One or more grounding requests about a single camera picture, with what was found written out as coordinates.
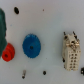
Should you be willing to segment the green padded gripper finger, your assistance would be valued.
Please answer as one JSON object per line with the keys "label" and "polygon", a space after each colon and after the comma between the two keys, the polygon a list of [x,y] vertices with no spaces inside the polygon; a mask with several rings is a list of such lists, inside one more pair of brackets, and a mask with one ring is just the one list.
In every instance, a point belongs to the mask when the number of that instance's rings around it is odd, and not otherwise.
{"label": "green padded gripper finger", "polygon": [[5,46],[7,44],[6,41],[6,21],[5,21],[5,13],[0,8],[0,51],[3,51],[5,49]]}

